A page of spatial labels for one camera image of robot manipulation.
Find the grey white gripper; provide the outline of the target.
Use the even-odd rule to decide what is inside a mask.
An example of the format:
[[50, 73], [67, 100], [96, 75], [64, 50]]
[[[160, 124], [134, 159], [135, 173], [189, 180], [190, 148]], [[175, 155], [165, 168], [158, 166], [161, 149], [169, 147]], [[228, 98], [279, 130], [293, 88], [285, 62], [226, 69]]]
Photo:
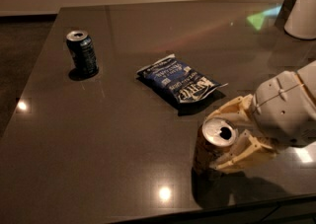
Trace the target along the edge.
[[295, 72], [278, 74], [262, 83], [254, 96], [239, 96], [205, 120], [213, 118], [228, 120], [235, 126], [253, 126], [255, 122], [266, 136], [256, 137], [245, 130], [228, 152], [209, 164], [213, 170], [224, 174], [237, 173], [273, 159], [277, 155], [273, 139], [284, 146], [295, 147], [316, 141], [315, 101]]

